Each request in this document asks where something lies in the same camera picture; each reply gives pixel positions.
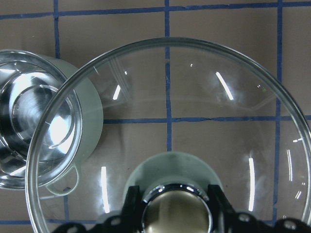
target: blue grid line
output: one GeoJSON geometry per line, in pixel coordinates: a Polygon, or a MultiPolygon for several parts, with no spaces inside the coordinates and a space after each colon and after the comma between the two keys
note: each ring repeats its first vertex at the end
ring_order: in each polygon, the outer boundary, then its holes
{"type": "Polygon", "coordinates": [[[268,225],[274,225],[275,222],[273,220],[262,220],[263,223],[268,224],[268,225]]]}
{"type": "Polygon", "coordinates": [[[64,212],[65,212],[65,220],[69,220],[68,195],[64,196],[64,212]]]}
{"type": "Polygon", "coordinates": [[[300,6],[311,6],[311,1],[283,2],[283,7],[300,7],[300,6]]]}
{"type": "Polygon", "coordinates": [[[0,220],[0,225],[30,225],[30,220],[0,220]]]}
{"type": "MultiPolygon", "coordinates": [[[[65,219],[47,219],[46,222],[63,224],[63,223],[68,223],[69,221],[65,219]]],[[[97,223],[96,220],[80,220],[80,219],[79,220],[71,219],[70,222],[77,222],[81,224],[96,224],[97,223]]]]}
{"type": "MultiPolygon", "coordinates": [[[[277,79],[282,82],[282,27],[283,27],[283,2],[277,1],[277,79]]],[[[274,188],[273,188],[273,222],[277,220],[277,199],[279,181],[279,158],[280,158],[280,119],[281,102],[276,100],[276,138],[275,138],[275,161],[274,161],[274,188]]]]}
{"type": "Polygon", "coordinates": [[[118,14],[137,14],[137,13],[156,13],[156,12],[164,12],[164,11],[165,11],[165,7],[60,11],[59,16],[118,15],[118,14]]]}
{"type": "MultiPolygon", "coordinates": [[[[169,6],[169,7],[145,7],[128,9],[108,9],[108,10],[81,10],[81,11],[60,11],[59,17],[63,16],[88,16],[88,15],[117,15],[117,14],[137,14],[137,13],[155,13],[170,11],[194,11],[207,9],[242,9],[242,8],[273,8],[278,4],[273,3],[241,3],[241,4],[216,4],[216,5],[190,5],[190,6],[169,6]]],[[[311,1],[285,2],[283,7],[302,7],[311,6],[311,1]]],[[[20,18],[38,18],[52,16],[54,12],[43,13],[24,13],[12,15],[0,15],[2,19],[20,19],[20,18]]]]}
{"type": "Polygon", "coordinates": [[[166,118],[104,119],[104,124],[167,123],[166,118]]]}
{"type": "MultiPolygon", "coordinates": [[[[170,37],[170,0],[165,0],[164,33],[170,37]]],[[[167,151],[172,151],[172,108],[171,108],[171,62],[170,48],[165,48],[165,91],[166,91],[166,118],[167,118],[167,151]]]]}
{"type": "Polygon", "coordinates": [[[195,11],[208,9],[242,9],[242,8],[272,8],[277,7],[276,2],[272,3],[239,3],[239,4],[215,4],[215,5],[189,5],[171,6],[170,11],[195,11]]]}
{"type": "MultiPolygon", "coordinates": [[[[201,121],[291,121],[291,116],[221,116],[221,117],[172,117],[172,123],[178,122],[201,122],[201,121]]],[[[146,123],[167,123],[166,118],[134,118],[134,119],[104,119],[104,124],[146,124],[146,123]]]]}
{"type": "Polygon", "coordinates": [[[228,117],[181,117],[172,118],[172,122],[200,122],[200,121],[274,121],[275,116],[228,116],[228,117]]]}
{"type": "Polygon", "coordinates": [[[58,30],[58,0],[54,0],[54,37],[55,37],[55,57],[60,58],[60,47],[59,47],[59,30],[58,30]]]}
{"type": "Polygon", "coordinates": [[[2,20],[2,19],[20,19],[20,18],[40,18],[40,17],[52,16],[52,15],[53,15],[53,12],[0,15],[0,20],[2,20]]]}

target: glass bowl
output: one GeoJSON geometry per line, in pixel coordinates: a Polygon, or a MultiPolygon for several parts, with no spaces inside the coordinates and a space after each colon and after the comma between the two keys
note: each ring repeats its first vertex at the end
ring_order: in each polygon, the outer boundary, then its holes
{"type": "MultiPolygon", "coordinates": [[[[96,117],[96,111],[94,105],[88,113],[96,117]]],[[[98,140],[96,135],[88,139],[98,140]]],[[[136,42],[83,66],[48,105],[28,152],[26,197],[32,225],[36,232],[70,221],[92,227],[122,208],[136,167],[166,151],[192,154],[208,164],[236,210],[249,211],[267,224],[283,217],[309,224],[310,142],[309,127],[293,98],[254,60],[189,38],[136,42]],[[59,190],[78,183],[77,188],[67,196],[51,195],[38,185],[43,138],[68,94],[85,80],[99,93],[103,131],[89,157],[77,153],[72,160],[81,166],[79,181],[68,172],[55,184],[59,190]]],[[[196,166],[188,164],[183,167],[192,174],[196,166]]]]}

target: tile floor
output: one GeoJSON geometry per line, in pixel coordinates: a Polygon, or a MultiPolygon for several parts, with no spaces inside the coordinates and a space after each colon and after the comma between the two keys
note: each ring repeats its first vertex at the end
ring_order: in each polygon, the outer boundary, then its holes
{"type": "MultiPolygon", "coordinates": [[[[22,0],[0,0],[0,4],[2,31],[0,49],[27,50],[62,58],[81,67],[103,52],[148,38],[184,36],[212,41],[236,49],[262,64],[282,81],[301,106],[307,119],[311,119],[311,92],[309,91],[311,1],[90,0],[86,3],[82,0],[47,0],[43,3],[31,0],[26,4],[22,0]]],[[[164,51],[157,52],[163,54],[162,58],[165,57],[164,51]]],[[[146,64],[151,63],[153,58],[159,57],[159,54],[154,52],[153,56],[145,55],[146,59],[150,59],[145,61],[146,64]]],[[[174,67],[174,60],[179,63],[186,62],[180,54],[174,54],[172,50],[171,67],[174,67]]],[[[96,156],[91,156],[82,166],[81,185],[69,196],[41,203],[45,217],[49,219],[50,229],[67,220],[79,220],[91,227],[103,212],[100,183],[97,183],[101,174],[99,169],[89,173],[93,164],[107,167],[109,189],[110,184],[125,183],[130,172],[145,158],[168,149],[166,121],[127,124],[120,120],[166,118],[163,66],[165,59],[156,62],[158,63],[153,62],[153,70],[149,70],[151,67],[148,66],[143,66],[144,69],[135,67],[129,59],[122,61],[124,69],[131,67],[133,73],[140,70],[143,77],[148,77],[148,72],[157,72],[157,75],[162,77],[161,82],[157,80],[149,82],[150,80],[146,79],[145,82],[138,83],[138,79],[142,79],[140,76],[132,76],[131,79],[131,85],[136,88],[133,91],[134,99],[151,95],[157,101],[152,107],[148,102],[140,102],[139,105],[121,103],[121,107],[115,108],[106,106],[105,118],[111,121],[107,121],[107,125],[104,126],[100,144],[94,153],[96,156]],[[104,153],[108,153],[109,157],[100,156],[104,153]],[[118,176],[120,172],[123,172],[124,176],[118,176]],[[85,195],[88,198],[81,201],[82,196],[85,195]]],[[[204,71],[203,68],[196,67],[198,71],[204,71]]],[[[234,167],[241,170],[241,174],[248,173],[248,170],[245,170],[248,169],[247,158],[252,152],[255,163],[256,160],[260,161],[260,166],[255,164],[257,189],[265,190],[256,195],[255,203],[266,203],[263,206],[255,206],[254,213],[268,223],[284,215],[300,217],[306,193],[303,183],[307,172],[300,159],[302,145],[293,142],[293,137],[299,138],[294,125],[290,121],[281,122],[280,141],[277,148],[277,129],[274,121],[178,122],[180,117],[250,116],[247,112],[237,112],[230,107],[223,110],[212,104],[210,108],[213,115],[209,115],[211,111],[204,107],[205,103],[196,102],[196,105],[193,104],[194,101],[181,103],[180,99],[189,95],[196,98],[211,98],[206,95],[207,90],[200,89],[203,84],[200,83],[199,78],[193,82],[183,78],[191,75],[190,69],[183,71],[180,73],[173,68],[171,70],[172,117],[176,118],[176,122],[172,123],[173,136],[170,145],[172,150],[192,153],[205,160],[209,159],[206,157],[207,154],[218,155],[221,151],[223,158],[211,157],[212,159],[207,162],[224,180],[223,185],[228,198],[239,209],[248,208],[245,202],[248,199],[246,195],[248,192],[243,192],[242,189],[248,190],[249,180],[243,175],[239,177],[239,174],[232,176],[230,171],[234,167]],[[258,134],[258,140],[252,139],[254,134],[258,134]],[[199,143],[202,138],[214,141],[213,147],[202,146],[199,143]],[[227,138],[226,141],[230,143],[224,147],[222,141],[215,141],[215,138],[227,138]],[[278,192],[276,192],[274,174],[278,172],[279,177],[288,177],[289,151],[293,160],[295,182],[289,185],[288,179],[280,179],[277,186],[278,192]],[[278,164],[275,164],[276,153],[279,156],[278,164]]],[[[245,75],[245,73],[245,70],[241,70],[239,74],[245,75]]],[[[102,100],[105,100],[105,89],[100,85],[96,87],[102,100]]],[[[257,106],[254,110],[257,116],[276,115],[276,101],[271,98],[271,93],[268,92],[263,96],[251,88],[247,91],[252,94],[252,98],[243,102],[243,107],[257,106]]],[[[281,108],[281,115],[287,115],[284,108],[281,108]]],[[[2,206],[0,231],[2,233],[32,232],[24,192],[0,190],[0,197],[2,206]]],[[[121,206],[120,198],[121,193],[109,195],[111,210],[121,206]]]]}

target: brass cylinder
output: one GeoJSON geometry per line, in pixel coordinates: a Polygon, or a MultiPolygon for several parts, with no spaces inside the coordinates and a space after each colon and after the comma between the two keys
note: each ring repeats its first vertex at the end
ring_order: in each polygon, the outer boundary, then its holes
{"type": "Polygon", "coordinates": [[[142,221],[145,233],[207,233],[209,218],[208,207],[200,197],[174,190],[151,201],[142,221]]]}

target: gray floor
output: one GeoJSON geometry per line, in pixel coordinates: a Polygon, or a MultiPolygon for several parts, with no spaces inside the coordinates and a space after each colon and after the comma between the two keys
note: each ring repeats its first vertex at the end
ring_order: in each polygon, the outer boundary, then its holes
{"type": "MultiPolygon", "coordinates": [[[[240,51],[263,65],[282,82],[307,118],[311,119],[311,93],[309,91],[311,85],[309,79],[311,74],[310,1],[49,0],[43,3],[40,0],[1,0],[0,5],[0,49],[31,51],[61,58],[81,67],[103,52],[148,38],[183,36],[212,41],[240,51]]],[[[158,88],[157,93],[163,92],[161,94],[165,95],[164,83],[159,85],[145,83],[144,85],[146,85],[146,89],[158,88]]],[[[189,94],[185,92],[188,87],[197,90],[196,86],[190,85],[191,83],[172,85],[172,96],[189,94]]],[[[178,102],[174,105],[172,100],[172,111],[175,118],[208,117],[203,108],[198,106],[194,108],[195,110],[189,111],[191,108],[191,103],[186,104],[183,108],[178,106],[178,102]]],[[[275,114],[275,107],[266,108],[262,113],[258,112],[258,116],[275,116],[275,114]]],[[[281,109],[281,115],[287,115],[284,108],[281,109]]],[[[154,112],[146,108],[145,112],[139,112],[139,114],[134,111],[116,116],[116,118],[119,116],[123,118],[165,118],[166,107],[159,105],[154,112]]],[[[220,112],[218,117],[241,116],[232,116],[224,111],[220,112]]],[[[119,159],[118,155],[123,150],[130,150],[132,154],[137,154],[132,161],[125,161],[126,166],[129,165],[132,170],[145,159],[144,154],[157,154],[167,150],[166,124],[109,124],[106,128],[111,132],[105,137],[105,140],[111,142],[109,145],[116,145],[114,138],[118,137],[120,132],[125,139],[124,148],[120,151],[115,151],[113,149],[115,147],[107,146],[107,144],[97,148],[100,151],[114,152],[111,154],[111,164],[114,163],[114,159],[119,159]],[[157,146],[149,145],[149,139],[157,140],[157,146]],[[135,146],[142,142],[148,145],[143,151],[141,151],[142,147],[135,146]]],[[[299,153],[301,150],[301,148],[297,148],[296,144],[293,144],[294,125],[291,122],[281,122],[280,124],[280,161],[277,168],[273,162],[276,148],[274,121],[229,122],[225,126],[221,122],[213,123],[213,125],[209,121],[180,122],[173,123],[172,132],[174,135],[172,150],[192,153],[203,159],[205,154],[216,154],[221,151],[224,158],[219,158],[219,160],[223,161],[228,158],[225,155],[235,153],[234,149],[239,146],[239,140],[235,138],[237,132],[244,133],[244,145],[247,143],[247,147],[254,151],[259,150],[257,147],[265,145],[267,154],[258,157],[258,159],[260,162],[266,161],[266,163],[261,163],[264,167],[259,167],[257,171],[265,173],[267,178],[258,180],[258,187],[256,187],[258,190],[265,190],[265,192],[261,192],[261,196],[257,200],[258,203],[263,203],[264,207],[255,206],[254,213],[267,223],[273,222],[275,218],[288,215],[288,209],[293,211],[292,216],[294,217],[301,215],[306,195],[301,184],[307,178],[304,170],[305,165],[299,160],[299,156],[293,157],[293,171],[297,182],[300,183],[289,184],[288,180],[280,180],[278,193],[273,190],[275,184],[273,177],[276,169],[279,171],[280,177],[288,176],[287,151],[291,150],[294,154],[294,151],[299,153]],[[206,135],[205,129],[207,128],[211,130],[212,134],[206,135]],[[264,135],[260,145],[253,140],[248,140],[258,132],[257,129],[260,129],[260,135],[264,135]],[[229,143],[227,147],[224,147],[221,142],[215,142],[214,146],[207,151],[206,148],[201,148],[198,144],[203,137],[206,137],[207,141],[224,138],[229,143]],[[275,195],[279,198],[278,203],[274,204],[274,201],[277,200],[275,195]]],[[[248,197],[240,195],[238,190],[245,188],[244,185],[248,183],[248,180],[243,182],[241,178],[241,186],[236,186],[235,181],[239,179],[239,176],[230,177],[230,174],[226,172],[230,171],[233,165],[243,169],[242,162],[235,162],[235,160],[245,159],[243,155],[241,156],[241,158],[232,158],[221,165],[216,160],[210,161],[209,164],[220,174],[220,178],[225,180],[223,182],[225,191],[228,192],[229,199],[234,205],[237,208],[247,208],[243,199],[248,197]]],[[[46,217],[50,219],[52,225],[51,229],[57,225],[57,221],[54,221],[56,222],[54,224],[53,219],[80,220],[88,226],[91,226],[97,219],[102,209],[95,207],[102,200],[96,193],[98,184],[96,182],[87,183],[87,180],[91,179],[87,175],[87,171],[90,166],[92,167],[92,163],[98,162],[99,160],[96,158],[88,160],[83,168],[85,169],[83,172],[85,174],[84,182],[81,182],[76,194],[43,204],[46,217]],[[89,198],[81,202],[81,197],[86,190],[94,192],[87,192],[89,198]]],[[[32,232],[24,192],[0,190],[0,200],[1,232],[32,232]]],[[[109,201],[117,209],[118,199],[110,197],[109,201]]]]}

